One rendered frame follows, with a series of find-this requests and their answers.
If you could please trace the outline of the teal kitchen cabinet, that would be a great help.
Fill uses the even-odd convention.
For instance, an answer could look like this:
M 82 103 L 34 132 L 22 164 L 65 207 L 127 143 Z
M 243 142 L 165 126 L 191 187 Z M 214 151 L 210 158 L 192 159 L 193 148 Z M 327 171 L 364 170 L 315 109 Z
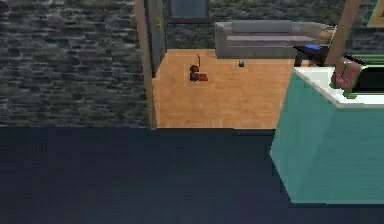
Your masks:
M 295 67 L 270 156 L 293 203 L 384 204 L 384 94 L 347 99 L 332 67 Z

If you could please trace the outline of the red and black vacuum cleaner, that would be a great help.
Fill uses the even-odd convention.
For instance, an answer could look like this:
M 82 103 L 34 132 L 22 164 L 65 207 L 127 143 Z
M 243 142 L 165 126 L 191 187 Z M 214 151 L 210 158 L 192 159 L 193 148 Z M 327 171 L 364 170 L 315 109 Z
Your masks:
M 189 80 L 192 82 L 196 81 L 207 81 L 208 76 L 206 73 L 200 72 L 201 57 L 197 55 L 197 64 L 191 65 L 189 68 Z

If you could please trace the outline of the grey sofa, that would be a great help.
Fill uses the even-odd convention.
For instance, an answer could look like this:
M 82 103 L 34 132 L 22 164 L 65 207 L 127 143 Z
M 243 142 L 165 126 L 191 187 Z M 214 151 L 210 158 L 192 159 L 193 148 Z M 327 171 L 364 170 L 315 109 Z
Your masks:
M 232 20 L 215 23 L 218 59 L 293 59 L 294 46 L 318 44 L 322 30 L 334 26 L 291 20 Z

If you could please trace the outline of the dark framed window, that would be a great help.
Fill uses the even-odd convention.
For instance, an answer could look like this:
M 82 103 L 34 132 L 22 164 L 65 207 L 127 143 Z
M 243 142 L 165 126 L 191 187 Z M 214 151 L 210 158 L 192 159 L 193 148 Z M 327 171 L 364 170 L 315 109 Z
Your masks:
M 169 0 L 168 21 L 173 24 L 209 23 L 209 0 Z

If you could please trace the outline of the dark coffee table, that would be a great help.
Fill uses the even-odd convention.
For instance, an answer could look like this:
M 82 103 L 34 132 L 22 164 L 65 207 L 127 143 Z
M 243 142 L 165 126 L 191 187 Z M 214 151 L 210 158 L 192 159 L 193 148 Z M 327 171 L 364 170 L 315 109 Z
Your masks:
M 300 67 L 303 60 L 308 60 L 312 65 L 324 67 L 329 48 L 321 46 L 319 49 L 308 48 L 307 46 L 294 46 L 297 50 L 294 66 Z

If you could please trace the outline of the tan sofa cushion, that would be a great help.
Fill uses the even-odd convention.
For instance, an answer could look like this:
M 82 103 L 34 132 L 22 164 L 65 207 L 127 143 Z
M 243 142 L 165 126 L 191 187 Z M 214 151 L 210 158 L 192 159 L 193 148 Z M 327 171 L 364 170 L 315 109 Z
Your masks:
M 333 38 L 333 30 L 322 30 L 317 36 L 318 44 L 329 44 Z

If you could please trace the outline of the pink and green dish sponge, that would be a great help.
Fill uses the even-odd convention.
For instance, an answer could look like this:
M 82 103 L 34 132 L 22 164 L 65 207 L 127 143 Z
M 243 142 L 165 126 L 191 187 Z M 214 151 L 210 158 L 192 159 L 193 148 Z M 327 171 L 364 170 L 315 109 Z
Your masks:
M 355 99 L 357 94 L 353 92 L 353 88 L 365 67 L 366 65 L 360 65 L 342 57 L 335 66 L 329 86 L 332 89 L 341 89 L 345 98 Z

